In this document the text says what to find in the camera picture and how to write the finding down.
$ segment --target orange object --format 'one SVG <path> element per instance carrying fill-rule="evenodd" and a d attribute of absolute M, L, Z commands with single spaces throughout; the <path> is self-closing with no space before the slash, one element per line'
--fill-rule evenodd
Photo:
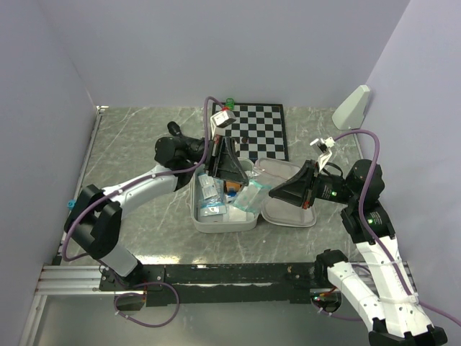
<path fill-rule="evenodd" d="M 236 182 L 225 182 L 226 192 L 238 192 L 240 191 L 241 185 Z"/>

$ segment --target table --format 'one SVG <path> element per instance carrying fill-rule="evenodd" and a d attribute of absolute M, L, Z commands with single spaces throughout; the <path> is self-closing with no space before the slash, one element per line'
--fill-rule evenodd
<path fill-rule="evenodd" d="M 309 143 L 340 134 L 332 120 L 334 109 L 286 107 L 285 125 L 290 161 L 301 166 L 317 154 Z M 101 115 L 94 145 L 84 173 L 83 186 L 119 184 L 152 169 L 155 143 L 169 136 L 166 124 L 176 121 L 184 135 L 203 136 L 199 107 L 114 107 Z M 333 148 L 332 162 L 346 174 L 360 158 L 354 136 Z M 260 217 L 255 229 L 229 234 L 202 234 L 190 216 L 190 189 L 161 196 L 133 211 L 122 222 L 119 242 L 145 264 L 311 262 L 324 249 L 340 249 L 350 260 L 359 252 L 341 223 L 343 205 L 316 200 L 315 226 L 299 229 L 276 226 Z M 68 253 L 81 249 L 71 242 Z M 85 257 L 70 265 L 94 265 Z"/>

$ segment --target gray marble surface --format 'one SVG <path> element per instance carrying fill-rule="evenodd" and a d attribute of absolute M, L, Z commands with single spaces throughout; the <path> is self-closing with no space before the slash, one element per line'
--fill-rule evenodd
<path fill-rule="evenodd" d="M 290 161 L 302 165 L 316 159 L 309 143 L 340 134 L 331 121 L 333 109 L 286 107 Z M 202 136 L 202 109 L 193 107 L 109 108 L 97 131 L 83 186 L 116 185 L 152 169 L 155 143 L 169 136 L 166 124 L 176 121 L 186 136 Z M 332 162 L 347 173 L 359 158 L 353 136 L 341 139 Z M 340 249 L 360 260 L 341 223 L 342 205 L 316 200 L 317 223 L 306 229 L 276 226 L 259 218 L 255 229 L 228 234 L 203 234 L 190 216 L 189 187 L 164 195 L 132 212 L 122 222 L 119 242 L 146 264 L 313 261 L 324 249 Z M 68 252 L 80 253 L 71 242 Z M 83 258 L 72 265 L 93 265 Z"/>

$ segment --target plastic container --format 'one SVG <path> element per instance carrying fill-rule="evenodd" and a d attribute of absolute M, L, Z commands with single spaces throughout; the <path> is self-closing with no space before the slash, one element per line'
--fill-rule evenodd
<path fill-rule="evenodd" d="M 238 159 L 245 171 L 251 171 L 253 169 L 253 162 L 248 159 L 240 158 Z M 256 222 L 258 221 L 258 215 L 253 213 L 244 213 L 245 221 L 234 221 L 225 222 L 225 219 L 228 217 L 227 214 L 214 215 L 214 216 L 200 216 L 197 212 L 197 204 L 199 200 L 199 188 L 200 185 L 197 181 L 197 176 L 203 173 L 203 167 L 198 168 L 191 181 L 191 216 L 192 221 L 194 222 L 195 228 L 202 233 L 228 233 L 228 232 L 239 232 L 239 231 L 249 231 L 256 227 Z"/>
<path fill-rule="evenodd" d="M 300 170 L 300 167 L 294 164 L 275 159 L 260 159 L 256 166 L 263 169 L 265 174 L 279 178 L 280 184 Z M 305 210 L 275 198 L 267 198 L 263 202 L 261 215 L 270 223 L 289 227 L 311 227 L 317 221 L 313 206 Z"/>

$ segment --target wall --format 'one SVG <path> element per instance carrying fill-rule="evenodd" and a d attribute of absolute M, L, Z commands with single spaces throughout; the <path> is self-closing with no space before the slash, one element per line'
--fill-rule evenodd
<path fill-rule="evenodd" d="M 61 239 L 94 108 L 35 0 L 0 2 L 0 47 L 0 335 L 16 345 Z"/>
<path fill-rule="evenodd" d="M 382 197 L 421 298 L 461 317 L 461 3 L 411 1 L 367 84 L 363 128 L 381 141 Z M 373 145 L 360 138 L 365 156 Z M 461 329 L 429 313 L 449 345 Z"/>
<path fill-rule="evenodd" d="M 408 0 L 38 0 L 96 105 L 338 106 Z"/>

